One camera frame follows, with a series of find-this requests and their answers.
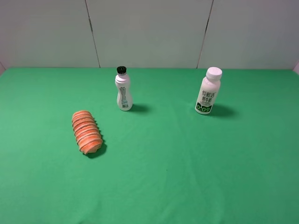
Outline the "white milk bottle green label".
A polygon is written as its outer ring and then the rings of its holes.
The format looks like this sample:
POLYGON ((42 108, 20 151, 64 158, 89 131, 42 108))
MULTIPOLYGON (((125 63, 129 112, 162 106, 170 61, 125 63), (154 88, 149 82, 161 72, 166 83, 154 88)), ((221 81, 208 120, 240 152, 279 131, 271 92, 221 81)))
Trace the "white milk bottle green label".
POLYGON ((211 112, 221 86, 221 76, 222 70, 220 68, 210 67, 207 69, 195 105, 197 113, 206 115, 211 112))

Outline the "white bottle with black cap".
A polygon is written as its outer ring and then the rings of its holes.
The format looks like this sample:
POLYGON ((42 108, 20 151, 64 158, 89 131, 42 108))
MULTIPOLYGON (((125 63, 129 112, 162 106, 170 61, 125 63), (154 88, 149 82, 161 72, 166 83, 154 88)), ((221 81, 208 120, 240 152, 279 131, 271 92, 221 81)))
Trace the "white bottle with black cap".
POLYGON ((117 67, 115 85, 118 90, 117 105, 122 111, 129 111, 133 106, 133 99, 130 93, 130 78, 125 66, 117 67))

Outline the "orange striped bread loaf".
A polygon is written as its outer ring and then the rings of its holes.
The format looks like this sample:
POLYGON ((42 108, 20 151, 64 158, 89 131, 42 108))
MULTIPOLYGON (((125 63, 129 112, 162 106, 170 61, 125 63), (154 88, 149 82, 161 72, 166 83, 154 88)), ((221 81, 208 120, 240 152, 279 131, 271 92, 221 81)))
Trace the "orange striped bread loaf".
POLYGON ((72 115, 71 122, 79 151, 83 154, 97 152, 103 139, 92 114, 86 110, 77 111, 72 115))

